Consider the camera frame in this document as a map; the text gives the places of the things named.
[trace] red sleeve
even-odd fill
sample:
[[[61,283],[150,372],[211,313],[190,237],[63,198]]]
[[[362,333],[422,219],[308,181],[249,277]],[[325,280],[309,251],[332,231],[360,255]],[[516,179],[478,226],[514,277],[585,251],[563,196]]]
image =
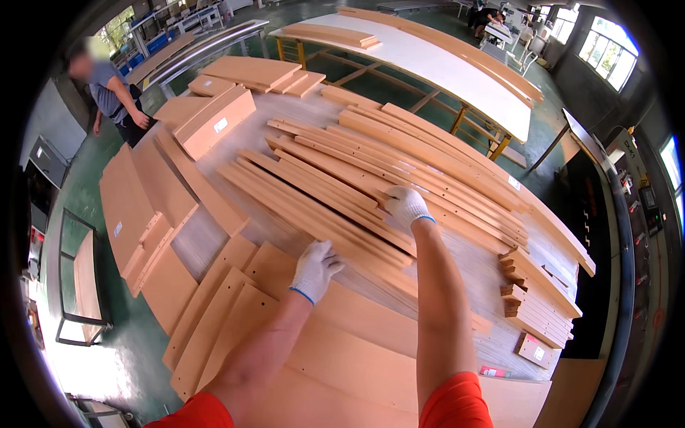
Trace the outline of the red sleeve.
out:
[[[145,428],[234,428],[231,414],[209,392],[198,392],[176,412],[145,425]]]
[[[419,428],[492,428],[478,376],[462,372],[450,377],[428,398]]]

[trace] white glove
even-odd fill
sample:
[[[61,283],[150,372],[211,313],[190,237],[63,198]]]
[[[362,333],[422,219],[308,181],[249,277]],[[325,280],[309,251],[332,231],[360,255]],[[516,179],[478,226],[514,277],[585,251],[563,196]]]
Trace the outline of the white glove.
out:
[[[331,248],[331,241],[314,241],[297,260],[295,278],[291,290],[295,290],[316,305],[328,290],[328,283],[334,273],[340,272],[345,264]]]
[[[418,218],[430,218],[435,223],[435,218],[428,212],[426,202],[419,192],[403,186],[393,186],[386,193],[390,199],[385,208],[407,229],[411,229],[412,223]]]

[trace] yellow table leg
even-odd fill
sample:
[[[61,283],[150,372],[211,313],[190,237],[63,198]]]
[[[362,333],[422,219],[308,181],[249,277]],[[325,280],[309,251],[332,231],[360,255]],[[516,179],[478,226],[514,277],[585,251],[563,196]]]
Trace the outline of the yellow table leg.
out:
[[[304,46],[301,41],[297,41],[297,56],[302,64],[302,70],[307,71],[307,58],[304,56]]]
[[[276,47],[278,48],[278,58],[281,61],[285,61],[286,60],[286,54],[283,52],[283,40],[281,40],[278,37],[276,38]]]
[[[462,107],[459,109],[457,117],[454,119],[454,123],[452,123],[452,128],[449,129],[450,134],[454,135],[457,133],[457,129],[459,129],[459,125],[461,125],[464,115],[466,114],[466,109],[468,108],[469,107],[466,104],[462,103]]]
[[[511,140],[512,140],[511,135],[509,135],[509,134],[505,135],[504,138],[502,138],[502,141],[499,143],[499,146],[497,146],[497,148],[495,149],[493,154],[490,156],[490,160],[494,162],[495,159],[497,159],[497,156],[502,154],[502,151],[504,151],[504,149],[507,147],[507,145],[509,144],[509,142]]]

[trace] white label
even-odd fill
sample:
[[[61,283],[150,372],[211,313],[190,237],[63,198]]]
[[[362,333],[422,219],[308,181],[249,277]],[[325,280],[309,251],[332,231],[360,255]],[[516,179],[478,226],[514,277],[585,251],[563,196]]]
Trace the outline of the white label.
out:
[[[221,132],[222,129],[224,129],[227,126],[228,126],[228,122],[226,121],[226,118],[223,118],[219,122],[216,123],[216,125],[214,126],[214,130],[218,134],[219,132]]]
[[[511,175],[509,176],[509,184],[511,184],[514,189],[521,190],[521,183]]]
[[[535,357],[536,360],[542,361],[542,360],[543,360],[543,357],[545,356],[545,350],[542,349],[542,348],[540,348],[540,347],[538,347],[538,348],[535,350],[535,354],[533,354],[533,356]]]

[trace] man in gray shirt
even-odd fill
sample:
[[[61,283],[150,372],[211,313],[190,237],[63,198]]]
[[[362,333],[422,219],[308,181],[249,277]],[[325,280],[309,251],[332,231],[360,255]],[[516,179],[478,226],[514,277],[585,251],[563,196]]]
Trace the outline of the man in gray shirt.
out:
[[[140,90],[126,83],[126,79],[111,61],[94,60],[86,48],[85,40],[78,42],[69,54],[69,75],[88,83],[97,104],[96,136],[100,134],[102,114],[109,116],[124,142],[135,147],[138,141],[155,124],[155,120],[142,111]]]

